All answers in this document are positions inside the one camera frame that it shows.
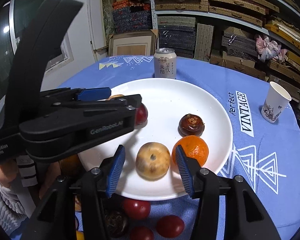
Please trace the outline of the person left hand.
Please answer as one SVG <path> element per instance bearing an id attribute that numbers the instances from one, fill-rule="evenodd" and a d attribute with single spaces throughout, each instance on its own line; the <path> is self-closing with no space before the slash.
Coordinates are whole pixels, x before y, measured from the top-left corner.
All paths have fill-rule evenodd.
<path id="1" fill-rule="evenodd" d="M 0 184 L 3 187 L 9 188 L 17 174 L 18 167 L 14 159 L 9 159 L 5 163 L 0 164 Z"/>

